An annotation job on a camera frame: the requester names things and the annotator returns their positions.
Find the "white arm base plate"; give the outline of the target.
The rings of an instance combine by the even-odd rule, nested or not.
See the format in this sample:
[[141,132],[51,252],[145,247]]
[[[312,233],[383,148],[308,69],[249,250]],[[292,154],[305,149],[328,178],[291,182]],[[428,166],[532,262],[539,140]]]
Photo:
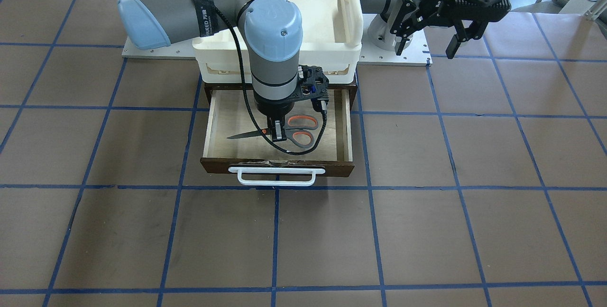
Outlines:
[[363,15],[363,37],[359,64],[362,65],[431,65],[432,57],[424,31],[415,32],[406,41],[400,55],[396,46],[400,37],[389,33],[377,14]]
[[123,58],[133,59],[195,60],[193,39],[155,49],[139,49],[132,43],[130,37],[127,37],[121,55]]

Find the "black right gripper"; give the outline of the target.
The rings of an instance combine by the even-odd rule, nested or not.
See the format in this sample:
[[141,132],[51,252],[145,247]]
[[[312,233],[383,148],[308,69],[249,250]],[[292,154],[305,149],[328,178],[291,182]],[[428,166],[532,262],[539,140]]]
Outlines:
[[268,127],[262,129],[262,134],[270,138],[272,129],[273,142],[286,141],[285,117],[293,109],[294,101],[288,99],[269,100],[262,96],[256,96],[255,104],[256,108],[267,118]]

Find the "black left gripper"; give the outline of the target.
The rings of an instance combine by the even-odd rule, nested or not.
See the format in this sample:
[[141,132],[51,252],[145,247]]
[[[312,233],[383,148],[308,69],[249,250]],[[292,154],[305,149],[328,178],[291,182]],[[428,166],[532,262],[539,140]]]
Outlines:
[[[456,33],[446,49],[451,60],[463,43],[481,39],[487,21],[500,21],[510,9],[509,0],[396,0],[389,18],[389,32],[395,36],[395,53],[401,56],[414,32],[438,26],[440,18],[452,19]],[[462,20],[472,23],[465,28]]]

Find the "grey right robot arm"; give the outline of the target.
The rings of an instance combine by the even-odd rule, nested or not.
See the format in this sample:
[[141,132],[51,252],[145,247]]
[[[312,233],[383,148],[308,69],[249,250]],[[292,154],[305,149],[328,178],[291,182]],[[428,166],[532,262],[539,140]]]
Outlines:
[[142,50],[170,46],[222,30],[239,31],[247,46],[258,110],[267,117],[273,141],[286,137],[288,97],[298,88],[303,28],[290,0],[119,0],[121,21]]

